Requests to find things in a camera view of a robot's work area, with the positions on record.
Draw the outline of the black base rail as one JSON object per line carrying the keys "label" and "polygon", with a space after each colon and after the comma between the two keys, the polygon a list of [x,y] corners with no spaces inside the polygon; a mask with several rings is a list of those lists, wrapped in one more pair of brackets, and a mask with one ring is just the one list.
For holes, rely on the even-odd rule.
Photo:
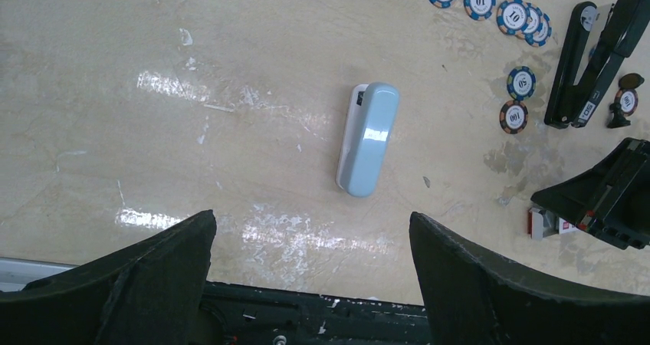
{"label": "black base rail", "polygon": [[423,306],[207,282],[193,344],[431,344]]}

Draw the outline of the poker chip on table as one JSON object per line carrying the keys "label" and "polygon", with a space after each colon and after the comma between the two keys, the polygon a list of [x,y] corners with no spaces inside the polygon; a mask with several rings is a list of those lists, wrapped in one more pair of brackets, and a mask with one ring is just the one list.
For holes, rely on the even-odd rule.
{"label": "poker chip on table", "polygon": [[507,92],[516,101],[523,101],[533,96],[537,79],[528,66],[514,67],[507,77]]}

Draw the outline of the black stapler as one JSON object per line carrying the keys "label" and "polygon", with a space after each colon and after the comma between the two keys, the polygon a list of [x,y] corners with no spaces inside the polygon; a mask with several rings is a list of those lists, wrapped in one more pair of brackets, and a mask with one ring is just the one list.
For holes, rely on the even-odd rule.
{"label": "black stapler", "polygon": [[544,123],[585,127],[649,23],[649,0],[581,2],[572,10]]}

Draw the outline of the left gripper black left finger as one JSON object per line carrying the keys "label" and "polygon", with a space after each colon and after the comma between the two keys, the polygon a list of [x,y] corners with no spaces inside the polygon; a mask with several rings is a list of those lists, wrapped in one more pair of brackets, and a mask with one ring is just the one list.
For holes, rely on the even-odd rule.
{"label": "left gripper black left finger", "polygon": [[186,344],[217,231],[210,210],[1,295],[3,344]]}

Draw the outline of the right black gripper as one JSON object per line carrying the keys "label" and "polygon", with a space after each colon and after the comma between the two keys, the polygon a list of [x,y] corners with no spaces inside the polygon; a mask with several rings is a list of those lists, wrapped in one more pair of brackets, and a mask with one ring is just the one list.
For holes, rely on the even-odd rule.
{"label": "right black gripper", "polygon": [[625,250],[649,246],[649,141],[625,138],[593,168],[535,192],[531,202]]}

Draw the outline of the poker chip lower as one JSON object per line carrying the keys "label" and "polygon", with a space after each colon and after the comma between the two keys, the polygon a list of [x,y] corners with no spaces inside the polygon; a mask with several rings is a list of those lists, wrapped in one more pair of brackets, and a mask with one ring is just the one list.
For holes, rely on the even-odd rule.
{"label": "poker chip lower", "polygon": [[509,100],[499,112],[501,129],[508,134],[518,134],[527,126],[528,110],[523,101]]}

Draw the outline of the brown chip stack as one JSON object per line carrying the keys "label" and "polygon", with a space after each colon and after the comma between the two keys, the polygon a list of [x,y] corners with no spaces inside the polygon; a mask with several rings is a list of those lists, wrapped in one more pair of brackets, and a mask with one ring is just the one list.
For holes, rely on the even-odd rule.
{"label": "brown chip stack", "polygon": [[609,105],[612,115],[607,124],[608,129],[617,129],[631,125],[629,117],[636,112],[639,105],[637,89],[645,83],[645,78],[638,73],[629,73],[619,79],[619,90],[614,102]]}

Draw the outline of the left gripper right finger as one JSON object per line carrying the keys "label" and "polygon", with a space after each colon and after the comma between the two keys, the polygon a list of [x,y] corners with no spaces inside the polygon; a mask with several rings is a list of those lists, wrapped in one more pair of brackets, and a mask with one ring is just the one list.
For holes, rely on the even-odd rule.
{"label": "left gripper right finger", "polygon": [[647,344],[646,296],[534,270],[413,212],[409,240],[435,344]]}

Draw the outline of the red staple box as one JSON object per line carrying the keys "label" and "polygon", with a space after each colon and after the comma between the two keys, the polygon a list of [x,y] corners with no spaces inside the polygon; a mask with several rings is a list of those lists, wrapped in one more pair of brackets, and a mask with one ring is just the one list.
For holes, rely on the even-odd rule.
{"label": "red staple box", "polygon": [[572,232],[578,232],[579,229],[569,223],[567,220],[560,218],[551,211],[532,207],[528,212],[527,234],[534,241],[541,241],[553,235],[562,235]]}

